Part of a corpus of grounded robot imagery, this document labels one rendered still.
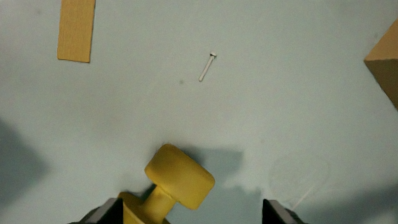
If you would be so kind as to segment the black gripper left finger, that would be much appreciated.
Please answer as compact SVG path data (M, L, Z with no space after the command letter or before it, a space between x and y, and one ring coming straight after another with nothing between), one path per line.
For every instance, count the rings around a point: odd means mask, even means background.
M68 224L123 224L123 207L123 198L109 198L101 207L88 212L79 222Z

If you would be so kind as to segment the silver wood screw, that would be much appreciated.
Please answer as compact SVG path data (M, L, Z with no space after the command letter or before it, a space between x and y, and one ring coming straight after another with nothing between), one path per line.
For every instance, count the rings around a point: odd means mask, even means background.
M207 70L208 70L208 68L209 68L209 66L210 66L210 64L211 64L211 62L212 62L213 59L214 59L214 57L217 58L217 56L218 56L218 54L216 54L216 53L214 53L214 52L212 52L212 51L211 51L209 54L212 55L212 56L210 57L210 59L209 59L207 65L205 66L205 68L204 68L204 70L203 70L203 72L202 72L202 74L201 74L201 76L200 76L200 78L199 78L199 81L202 81L202 80L203 80L203 78L204 78L204 76L205 76L205 74L206 74L206 72L207 72Z

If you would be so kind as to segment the yellow door knob with grey spindle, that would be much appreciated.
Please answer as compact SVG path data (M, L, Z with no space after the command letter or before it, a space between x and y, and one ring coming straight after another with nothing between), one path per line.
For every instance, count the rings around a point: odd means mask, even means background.
M170 224L165 217L176 202L196 210L215 184L211 173L169 143L161 146L144 171L157 186L145 202L127 192L118 194L123 198L124 224Z

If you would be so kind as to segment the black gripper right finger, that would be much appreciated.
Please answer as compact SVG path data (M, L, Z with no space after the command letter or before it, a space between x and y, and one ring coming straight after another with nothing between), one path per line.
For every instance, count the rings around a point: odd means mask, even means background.
M289 212L287 212L286 210ZM294 211L284 208L277 199L263 199L262 224L304 223Z

